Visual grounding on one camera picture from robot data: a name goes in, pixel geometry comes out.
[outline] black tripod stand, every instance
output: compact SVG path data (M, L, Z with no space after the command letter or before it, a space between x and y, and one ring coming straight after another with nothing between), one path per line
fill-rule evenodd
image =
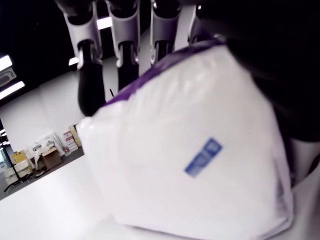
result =
M14 166L14 164L12 163L12 161L11 161L11 159L10 159L10 157L9 157L9 155L8 155L8 153L7 153L7 151L6 151L5 148L3 148L3 152L4 152L5 157L8 159L8 161L9 161L9 163L10 163L10 167L13 169L13 171L14 171L17 179L18 179L17 181L11 183L11 184L4 190L4 192L6 192L9 188L14 187L14 186L19 185L19 184L22 184L23 182L27 181L27 180L31 177L32 173L27 174L27 175L25 175L25 176L23 176L23 177L20 177L19 174L18 174L18 172L17 172L17 170L15 169L15 166Z

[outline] stacked boxes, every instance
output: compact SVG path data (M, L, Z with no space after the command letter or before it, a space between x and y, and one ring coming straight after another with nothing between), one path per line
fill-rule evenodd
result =
M75 142L75 139L71 133L71 131L67 131L63 134L64 140L66 143L67 148L69 148L70 152L73 152L74 150L78 149L78 146Z

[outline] blue label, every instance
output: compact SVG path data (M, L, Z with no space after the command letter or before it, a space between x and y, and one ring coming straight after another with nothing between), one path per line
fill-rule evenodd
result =
M222 146L213 138L210 138L184 171L190 176L196 177L212 159L214 159L221 149Z

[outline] white plastic bag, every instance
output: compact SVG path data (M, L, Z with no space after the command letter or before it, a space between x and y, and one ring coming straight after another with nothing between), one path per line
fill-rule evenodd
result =
M84 151L119 223L203 240L266 239L293 220L277 122L228 49L202 47L180 62L192 49L166 58L85 118Z

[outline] ceiling light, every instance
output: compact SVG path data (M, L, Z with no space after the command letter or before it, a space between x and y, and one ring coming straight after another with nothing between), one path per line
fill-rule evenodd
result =
M0 58L0 71L6 69L12 65L11 59L8 55Z
M20 81L10 87L8 87L7 89L3 90L2 92L0 92L0 99L3 99L4 97L12 94L13 92L23 88L25 86L23 81Z
M106 29L106 28L110 28L112 26L112 20L110 16L98 19L96 21L96 24L98 25L98 29Z
M73 64L77 64L79 62L79 59L77 57L70 58L69 60L69 66Z
M112 26L112 19L110 16L107 16L107 17L98 19L96 21L96 24L97 24L99 30L110 28ZM70 58L69 66L71 66L73 64L77 64L78 62L79 62L79 59L77 57Z

